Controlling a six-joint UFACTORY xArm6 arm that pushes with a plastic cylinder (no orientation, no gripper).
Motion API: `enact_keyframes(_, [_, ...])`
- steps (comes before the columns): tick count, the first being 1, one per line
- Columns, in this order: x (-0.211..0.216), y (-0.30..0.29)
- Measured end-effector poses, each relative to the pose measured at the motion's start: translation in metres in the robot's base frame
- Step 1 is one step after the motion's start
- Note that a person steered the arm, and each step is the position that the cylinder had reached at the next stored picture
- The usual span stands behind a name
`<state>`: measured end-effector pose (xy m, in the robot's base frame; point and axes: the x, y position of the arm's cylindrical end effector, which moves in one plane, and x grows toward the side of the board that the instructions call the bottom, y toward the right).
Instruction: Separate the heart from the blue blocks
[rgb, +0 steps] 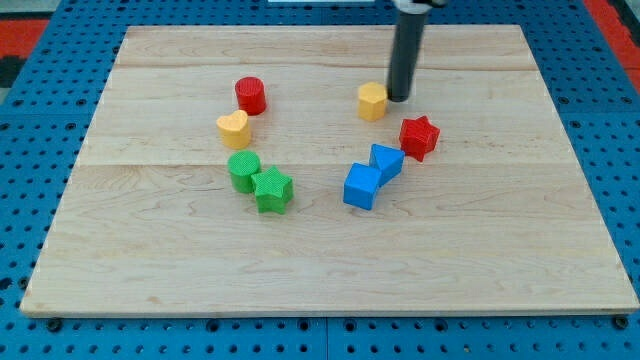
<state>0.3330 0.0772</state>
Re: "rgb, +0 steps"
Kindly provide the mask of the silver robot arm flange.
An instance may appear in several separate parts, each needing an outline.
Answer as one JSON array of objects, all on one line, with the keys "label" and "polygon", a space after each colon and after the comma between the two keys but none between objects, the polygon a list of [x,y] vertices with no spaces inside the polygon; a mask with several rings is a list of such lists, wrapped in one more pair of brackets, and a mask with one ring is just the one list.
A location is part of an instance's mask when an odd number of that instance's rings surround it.
[{"label": "silver robot arm flange", "polygon": [[392,2],[400,12],[421,15],[432,9],[445,7],[449,0],[392,0]]}]

